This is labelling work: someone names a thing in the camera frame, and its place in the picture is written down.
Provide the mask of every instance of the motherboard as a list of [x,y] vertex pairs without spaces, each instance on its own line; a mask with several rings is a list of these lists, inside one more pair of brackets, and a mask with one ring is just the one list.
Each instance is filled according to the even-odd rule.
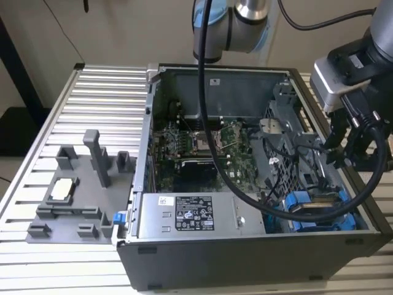
[[[212,135],[226,174],[242,191],[260,192],[261,181],[244,122],[220,118],[216,125],[220,128]],[[217,174],[205,132],[191,126],[195,126],[191,120],[181,118],[154,132],[156,191],[229,191]]]

